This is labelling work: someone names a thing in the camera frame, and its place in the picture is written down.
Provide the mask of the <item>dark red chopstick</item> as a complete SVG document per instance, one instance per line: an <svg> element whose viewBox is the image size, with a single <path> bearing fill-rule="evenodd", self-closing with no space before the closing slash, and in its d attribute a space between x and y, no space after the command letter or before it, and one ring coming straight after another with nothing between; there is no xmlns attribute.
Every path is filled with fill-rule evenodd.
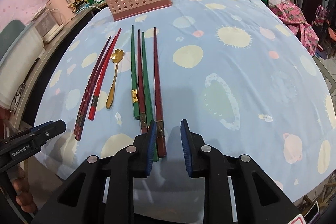
<svg viewBox="0 0 336 224"><path fill-rule="evenodd" d="M159 77L159 59L158 59L158 45L157 45L157 29L154 30L153 52L154 52L154 94L155 94L155 117L157 124L157 146L159 158L166 157L166 141L165 130L163 123L162 97L161 85Z"/></svg>
<svg viewBox="0 0 336 224"><path fill-rule="evenodd" d="M141 124L141 133L147 133L147 121L146 121L146 107L145 107L145 95L143 88L143 73L142 73L142 54L141 54L141 31L138 30L137 39L137 65L138 65L138 103L139 103L139 117Z"/></svg>

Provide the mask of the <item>gold flower-shaped spoon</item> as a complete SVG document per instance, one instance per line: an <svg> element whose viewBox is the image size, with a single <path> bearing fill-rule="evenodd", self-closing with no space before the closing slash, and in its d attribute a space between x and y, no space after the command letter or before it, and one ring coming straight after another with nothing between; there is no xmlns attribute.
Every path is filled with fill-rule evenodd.
<svg viewBox="0 0 336 224"><path fill-rule="evenodd" d="M109 91L108 98L106 101L106 108L108 109L110 109L113 104L114 93L116 89L117 74L118 74L118 65L123 60L123 56L124 56L124 51L121 49L116 49L114 53L111 55L111 59L113 63L115 64L115 68L114 68L114 76L113 76L112 85L110 87L110 91Z"/></svg>

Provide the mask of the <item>bright red chopstick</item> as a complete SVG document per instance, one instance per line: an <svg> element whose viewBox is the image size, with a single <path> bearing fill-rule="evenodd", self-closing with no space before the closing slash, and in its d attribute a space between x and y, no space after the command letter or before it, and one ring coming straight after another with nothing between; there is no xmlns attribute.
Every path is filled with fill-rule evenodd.
<svg viewBox="0 0 336 224"><path fill-rule="evenodd" d="M90 111L89 111L89 115L88 115L88 119L90 121L93 121L95 118L95 113L96 113L96 108L97 108L97 104L98 104L98 99L99 99L99 95L100 95L100 91L101 91L101 86L106 74L106 69L108 67L108 63L109 63L109 59L112 55L112 52L114 50L114 46L116 45L117 39L120 36L120 32L121 32L121 28L118 30L118 33L116 34L116 36L113 38L112 40L112 44L109 46L109 49L107 51L107 53L105 54L105 57L103 59L103 63L102 63L102 68L99 69L99 74L98 74L98 78L97 78L97 83L96 83L96 87L94 90L94 94L93 94L93 99L91 102L91 107L90 107Z"/></svg>

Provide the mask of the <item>white dish rack bin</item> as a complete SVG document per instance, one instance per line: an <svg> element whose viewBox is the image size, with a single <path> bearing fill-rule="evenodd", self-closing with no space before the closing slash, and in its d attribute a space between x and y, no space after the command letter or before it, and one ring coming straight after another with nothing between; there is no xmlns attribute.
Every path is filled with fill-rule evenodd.
<svg viewBox="0 0 336 224"><path fill-rule="evenodd" d="M1 107L9 110L14 96L42 53L44 42L32 23L11 21L1 31Z"/></svg>

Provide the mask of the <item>light blue patterned tablecloth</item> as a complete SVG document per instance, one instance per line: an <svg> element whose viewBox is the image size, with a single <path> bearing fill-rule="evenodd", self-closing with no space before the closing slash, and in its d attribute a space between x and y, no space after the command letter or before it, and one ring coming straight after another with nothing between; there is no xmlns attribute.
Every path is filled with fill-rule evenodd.
<svg viewBox="0 0 336 224"><path fill-rule="evenodd" d="M145 34L149 82L154 81L157 29L159 75L167 157L134 184L135 199L157 204L191 198L202 184L185 169L179 125L222 153L250 155L292 200L335 170L335 112L329 89L301 42L260 0L172 0L172 5L114 21L100 11L74 38L43 94L36 124L63 120L67 130L37 155L67 178L89 155L108 157L130 145L140 123L131 101L131 26ZM109 59L94 120L88 119L99 69L121 28L114 51L118 65L114 100L106 101L115 64ZM90 74L111 38L91 82L74 135Z"/></svg>

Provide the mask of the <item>pink electric kettle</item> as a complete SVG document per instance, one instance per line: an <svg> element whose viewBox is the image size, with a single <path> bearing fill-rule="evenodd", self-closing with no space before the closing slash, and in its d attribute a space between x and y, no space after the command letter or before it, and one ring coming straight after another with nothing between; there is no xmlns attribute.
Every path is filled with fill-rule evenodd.
<svg viewBox="0 0 336 224"><path fill-rule="evenodd" d="M58 24L66 25L75 17L75 0L49 0L47 9Z"/></svg>

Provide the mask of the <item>pink pineapple print cloth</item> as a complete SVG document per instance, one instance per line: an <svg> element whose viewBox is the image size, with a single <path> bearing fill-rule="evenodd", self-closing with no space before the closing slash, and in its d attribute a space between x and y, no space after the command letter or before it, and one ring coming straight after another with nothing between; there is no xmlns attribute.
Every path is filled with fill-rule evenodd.
<svg viewBox="0 0 336 224"><path fill-rule="evenodd" d="M306 21L301 9L290 0L272 6L270 10L294 33L311 56L315 55L319 38Z"/></svg>

